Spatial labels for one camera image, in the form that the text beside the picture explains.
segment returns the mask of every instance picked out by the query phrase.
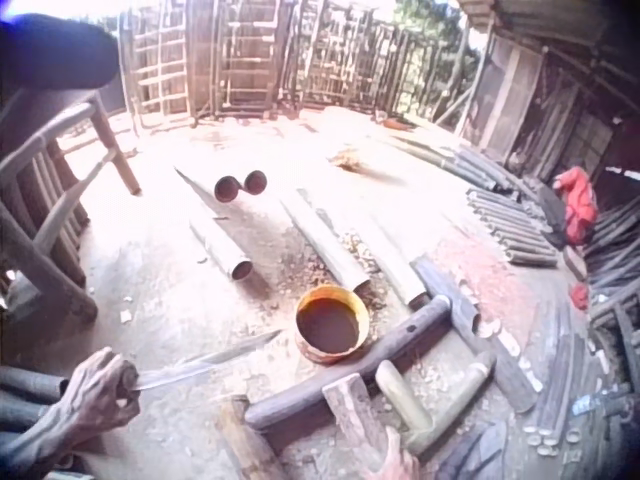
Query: bucket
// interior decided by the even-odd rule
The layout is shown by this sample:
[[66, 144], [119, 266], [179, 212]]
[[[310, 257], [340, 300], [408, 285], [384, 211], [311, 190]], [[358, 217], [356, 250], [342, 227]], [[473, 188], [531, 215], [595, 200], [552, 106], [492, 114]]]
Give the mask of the bucket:
[[337, 285], [322, 285], [298, 303], [296, 345], [312, 362], [335, 363], [362, 346], [369, 323], [360, 297]]

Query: dirt floor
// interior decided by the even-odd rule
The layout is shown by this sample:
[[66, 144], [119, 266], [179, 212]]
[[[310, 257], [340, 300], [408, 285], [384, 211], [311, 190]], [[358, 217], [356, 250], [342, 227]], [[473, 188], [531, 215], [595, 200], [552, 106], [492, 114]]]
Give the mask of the dirt floor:
[[[468, 184], [372, 139], [380, 128], [366, 116], [341, 109], [303, 112], [299, 120], [230, 119], [194, 130], [176, 128], [137, 144], [138, 154], [130, 163], [142, 186], [140, 196], [127, 193], [113, 168], [94, 182], [82, 199], [91, 223], [82, 235], [81, 258], [99, 317], [93, 325], [60, 326], [55, 338], [23, 352], [21, 364], [70, 373], [91, 352], [109, 345], [140, 370], [152, 369], [221, 350], [248, 335], [284, 329], [263, 350], [214, 374], [144, 392], [139, 418], [87, 447], [84, 458], [97, 478], [236, 478], [213, 426], [216, 398], [247, 393], [252, 401], [260, 400], [321, 368], [302, 357], [294, 344], [294, 312], [307, 290], [331, 277], [280, 206], [280, 188], [306, 189], [371, 274], [376, 292], [369, 302], [372, 340], [409, 311], [366, 249], [347, 235], [348, 213], [354, 209], [368, 210], [407, 260], [423, 252], [432, 255], [479, 299], [482, 321], [499, 321], [525, 348], [545, 292], [568, 288], [564, 273], [506, 264], [466, 206]], [[119, 138], [123, 149], [133, 145], [126, 132]], [[329, 164], [346, 146], [357, 152], [360, 173]], [[84, 176], [101, 153], [101, 145], [92, 143], [68, 159]], [[177, 162], [223, 170], [248, 164], [267, 172], [270, 184], [264, 194], [241, 193], [217, 211], [216, 221], [254, 262], [249, 278], [233, 283], [207, 259], [188, 226], [193, 194], [174, 172]], [[124, 321], [128, 314], [132, 319]], [[415, 359], [407, 378], [423, 403], [437, 409], [450, 402], [471, 360], [470, 350], [449, 332], [426, 356]], [[383, 422], [402, 429], [379, 395], [374, 405]], [[506, 419], [513, 424], [510, 412], [497, 388], [489, 386], [424, 466], [424, 478], [432, 476], [456, 433], [478, 421]], [[277, 446], [291, 478], [360, 478], [344, 438], [326, 420], [315, 432], [294, 432], [299, 440]]]

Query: knife blade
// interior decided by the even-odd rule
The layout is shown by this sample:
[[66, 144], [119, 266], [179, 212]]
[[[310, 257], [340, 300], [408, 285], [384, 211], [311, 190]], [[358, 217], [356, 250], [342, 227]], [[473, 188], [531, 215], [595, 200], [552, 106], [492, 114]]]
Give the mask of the knife blade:
[[220, 365], [240, 357], [247, 353], [251, 353], [276, 338], [282, 330], [258, 335], [256, 337], [244, 340], [232, 348], [218, 353], [200, 355], [187, 362], [171, 365], [157, 370], [146, 370], [140, 372], [130, 390], [142, 391], [156, 388], [170, 383], [178, 382], [191, 378], [195, 375], [201, 375], [214, 370]]

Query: hand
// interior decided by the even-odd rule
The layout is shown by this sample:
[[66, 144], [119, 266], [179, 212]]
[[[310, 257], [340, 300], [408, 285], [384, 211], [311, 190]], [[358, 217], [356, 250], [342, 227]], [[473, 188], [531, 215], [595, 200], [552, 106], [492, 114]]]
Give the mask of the hand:
[[138, 415], [139, 392], [127, 388], [137, 377], [133, 364], [110, 348], [78, 365], [62, 399], [52, 407], [69, 442], [77, 444], [123, 427]]
[[387, 458], [379, 472], [369, 472], [368, 480], [418, 480], [420, 464], [418, 460], [400, 447], [400, 434], [387, 427]]

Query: red cloth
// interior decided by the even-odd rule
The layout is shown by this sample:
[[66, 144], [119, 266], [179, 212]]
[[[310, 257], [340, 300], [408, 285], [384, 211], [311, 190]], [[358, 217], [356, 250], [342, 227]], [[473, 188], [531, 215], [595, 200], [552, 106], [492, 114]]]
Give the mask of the red cloth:
[[573, 167], [556, 178], [560, 191], [566, 194], [567, 238], [571, 245], [582, 245], [587, 231], [598, 218], [595, 196], [589, 175]]
[[571, 301], [578, 310], [589, 308], [589, 288], [584, 283], [579, 283], [569, 292]]

